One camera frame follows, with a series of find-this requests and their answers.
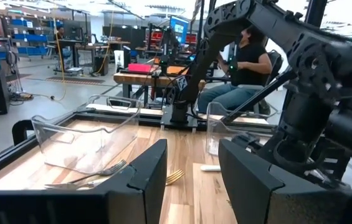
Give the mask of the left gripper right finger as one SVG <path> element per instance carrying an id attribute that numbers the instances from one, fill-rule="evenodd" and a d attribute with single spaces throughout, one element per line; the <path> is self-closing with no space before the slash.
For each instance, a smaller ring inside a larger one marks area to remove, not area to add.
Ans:
<path id="1" fill-rule="evenodd" d="M 222 179 L 238 224 L 352 224 L 352 190 L 327 190 L 219 141 Z"/>

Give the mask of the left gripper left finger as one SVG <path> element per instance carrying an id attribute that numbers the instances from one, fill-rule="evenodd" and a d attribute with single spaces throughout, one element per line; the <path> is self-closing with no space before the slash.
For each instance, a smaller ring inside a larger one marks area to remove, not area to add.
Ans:
<path id="1" fill-rule="evenodd" d="M 0 190 L 0 224 L 159 224 L 166 172 L 160 139 L 89 190 Z"/>

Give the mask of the gold fork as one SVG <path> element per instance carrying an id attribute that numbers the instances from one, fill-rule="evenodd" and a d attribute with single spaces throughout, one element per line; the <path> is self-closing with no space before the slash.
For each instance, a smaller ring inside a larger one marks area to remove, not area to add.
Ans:
<path id="1" fill-rule="evenodd" d="M 166 177 L 166 186 L 174 184 L 177 180 L 182 178 L 185 172 L 182 169 L 178 169 Z"/>

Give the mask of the clear plastic bin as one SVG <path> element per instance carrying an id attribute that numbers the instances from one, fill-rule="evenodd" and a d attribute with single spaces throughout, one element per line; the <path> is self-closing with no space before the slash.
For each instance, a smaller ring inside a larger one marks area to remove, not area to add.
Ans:
<path id="1" fill-rule="evenodd" d="M 44 162 L 83 174 L 104 170 L 137 137 L 139 100 L 92 95 L 84 108 L 31 122 Z"/>
<path id="2" fill-rule="evenodd" d="M 206 152 L 216 156 L 219 150 L 219 141 L 232 141 L 249 152 L 254 152 L 263 146 L 272 137 L 276 126 L 256 116 L 253 113 L 243 112 L 230 123 L 223 123 L 222 119 L 229 115 L 220 103 L 210 103 L 206 113 Z"/>

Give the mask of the black office chair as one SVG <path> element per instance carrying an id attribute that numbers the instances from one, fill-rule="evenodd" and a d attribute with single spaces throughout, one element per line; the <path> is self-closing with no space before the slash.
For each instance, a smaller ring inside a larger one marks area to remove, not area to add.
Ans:
<path id="1" fill-rule="evenodd" d="M 267 54 L 269 56 L 270 62 L 272 63 L 272 73 L 267 78 L 265 86 L 269 85 L 273 81 L 273 79 L 279 75 L 279 70 L 283 64 L 283 58 L 276 50 L 272 50 Z M 265 99 L 262 99 L 259 102 L 259 113 L 263 115 L 270 114 L 270 106 L 268 105 Z"/>

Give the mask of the wooden workbench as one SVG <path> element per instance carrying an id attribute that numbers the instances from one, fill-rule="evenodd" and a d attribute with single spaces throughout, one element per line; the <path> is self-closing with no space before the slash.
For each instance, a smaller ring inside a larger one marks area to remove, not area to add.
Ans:
<path id="1" fill-rule="evenodd" d="M 175 80 L 179 80 L 177 77 L 158 77 L 152 78 L 151 75 L 140 75 L 134 73 L 116 73 L 113 75 L 113 79 L 116 83 L 123 85 L 123 97 L 130 98 L 131 86 L 155 86 L 160 88 L 168 88 L 175 84 Z"/>

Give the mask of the pink flat box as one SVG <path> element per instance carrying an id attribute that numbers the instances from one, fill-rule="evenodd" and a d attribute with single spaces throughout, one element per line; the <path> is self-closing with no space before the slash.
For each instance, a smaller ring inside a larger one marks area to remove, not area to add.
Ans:
<path id="1" fill-rule="evenodd" d="M 131 73 L 150 73 L 152 65 L 145 63 L 130 63 L 128 71 Z"/>

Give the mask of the black computer case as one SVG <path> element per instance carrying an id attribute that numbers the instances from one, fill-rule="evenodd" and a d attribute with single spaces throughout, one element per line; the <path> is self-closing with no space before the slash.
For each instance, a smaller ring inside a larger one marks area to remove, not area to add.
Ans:
<path id="1" fill-rule="evenodd" d="M 108 57 L 97 55 L 94 58 L 93 74 L 105 76 L 108 73 Z"/>

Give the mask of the black floor mat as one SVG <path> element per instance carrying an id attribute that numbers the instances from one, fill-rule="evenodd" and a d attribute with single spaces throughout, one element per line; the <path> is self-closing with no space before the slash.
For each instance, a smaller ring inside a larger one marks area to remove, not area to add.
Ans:
<path id="1" fill-rule="evenodd" d="M 64 82 L 64 83 L 72 83 L 72 84 L 81 84 L 81 85 L 100 85 L 104 83 L 104 80 L 96 80 L 89 78 L 74 78 L 74 77 L 49 77 L 45 79 L 49 82 Z"/>

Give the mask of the blue lit monitor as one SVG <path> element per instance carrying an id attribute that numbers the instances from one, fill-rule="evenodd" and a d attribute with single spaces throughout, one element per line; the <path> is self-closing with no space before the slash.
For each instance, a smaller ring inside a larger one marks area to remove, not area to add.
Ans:
<path id="1" fill-rule="evenodd" d="M 189 22 L 176 16 L 171 16 L 169 26 L 174 30 L 176 39 L 180 44 L 186 43 Z"/>

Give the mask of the shelf with blue bins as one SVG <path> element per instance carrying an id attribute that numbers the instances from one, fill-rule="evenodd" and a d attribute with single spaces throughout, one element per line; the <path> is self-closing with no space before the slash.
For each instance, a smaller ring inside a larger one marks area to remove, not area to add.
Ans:
<path id="1" fill-rule="evenodd" d="M 8 20 L 11 41 L 17 50 L 18 56 L 52 57 L 54 46 L 51 42 L 57 32 L 57 27 L 63 25 L 63 21 L 54 18 L 43 17 L 10 17 Z"/>

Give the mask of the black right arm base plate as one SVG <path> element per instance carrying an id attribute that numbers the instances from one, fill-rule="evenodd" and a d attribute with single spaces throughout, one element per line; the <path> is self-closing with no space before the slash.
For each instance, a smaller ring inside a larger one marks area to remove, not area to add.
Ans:
<path id="1" fill-rule="evenodd" d="M 161 129 L 191 129 L 196 131 L 197 119 L 191 113 L 191 107 L 168 105 L 163 109 L 160 121 Z"/>

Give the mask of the black frame bracket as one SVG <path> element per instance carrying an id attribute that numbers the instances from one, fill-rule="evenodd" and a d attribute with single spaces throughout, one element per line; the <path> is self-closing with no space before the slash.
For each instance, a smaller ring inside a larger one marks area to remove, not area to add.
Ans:
<path id="1" fill-rule="evenodd" d="M 25 141 L 27 139 L 27 131 L 33 131 L 32 121 L 30 119 L 24 119 L 16 122 L 12 127 L 12 139 L 14 145 Z"/>

